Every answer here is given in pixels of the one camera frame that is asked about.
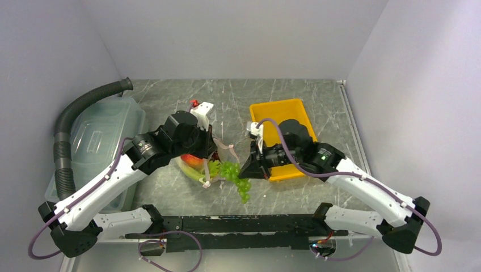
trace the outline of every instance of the gray marble floor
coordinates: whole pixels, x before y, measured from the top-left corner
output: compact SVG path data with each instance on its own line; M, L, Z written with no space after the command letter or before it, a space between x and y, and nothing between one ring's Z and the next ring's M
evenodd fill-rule
M232 143L241 163L247 159L251 120L249 106L266 101L300 98L317 133L360 164L343 98L334 80L133 80L131 96L146 112L149 129L163 124L169 114L187 109L190 99L213 103L211 123L225 144ZM347 192L318 179L302 177L281 182L252 180L251 200L242 204L234 184L204 189L181 173L175 163L156 170L138 183L133 208L154 204L162 215L234 215L313 213L321 202L369 210Z

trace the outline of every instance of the yellow tray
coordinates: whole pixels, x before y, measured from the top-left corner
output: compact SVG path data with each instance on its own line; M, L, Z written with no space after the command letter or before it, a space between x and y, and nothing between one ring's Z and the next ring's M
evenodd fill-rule
M253 122L270 117L278 124L288 119L296 119L301 125L305 125L309 135L314 141L317 141L311 122L306 113L306 109L302 104L301 99L287 99L280 101L273 101L267 103L252 104L249 107L251 111L251 118ZM267 146L273 146L280 143L280 138L277 135L276 129L270 122L264 123L264 140ZM293 179L295 177L302 177L303 173L299 172L293 165L285 165L281 167L272 168L272 176L269 181L281 181Z

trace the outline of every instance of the black corrugated hose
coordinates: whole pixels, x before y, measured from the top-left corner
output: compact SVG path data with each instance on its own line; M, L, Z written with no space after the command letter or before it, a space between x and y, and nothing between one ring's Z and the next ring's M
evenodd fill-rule
M57 196L64 200L75 193L74 172L71 168L70 131L75 119L88 107L106 97L133 90L129 78L100 86L75 99L57 118L55 123L55 142L53 144L53 161L55 162L55 186Z

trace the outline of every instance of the white wall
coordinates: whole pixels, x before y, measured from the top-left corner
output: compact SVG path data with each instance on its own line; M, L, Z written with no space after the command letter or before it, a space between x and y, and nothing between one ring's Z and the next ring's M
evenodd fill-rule
M348 79L374 174L431 201L440 257L415 271L480 271L481 2L390 0ZM434 251L425 226L420 247Z
M122 76L345 79L387 0L82 0Z
M0 271L58 271L63 254L27 256L54 169L53 125L76 97L120 76L79 1L0 6ZM35 252L55 250L46 231Z

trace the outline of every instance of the green grapes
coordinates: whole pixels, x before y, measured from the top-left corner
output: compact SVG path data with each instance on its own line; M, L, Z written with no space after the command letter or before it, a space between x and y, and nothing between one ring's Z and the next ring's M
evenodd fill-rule
M231 181L237 186L237 192L242 200L242 203L247 203L251 196L247 193L252 187L251 181L248 179L239 179L239 171L241 167L239 163L232 163L230 161L225 161L221 163L220 175L224 177L227 181Z

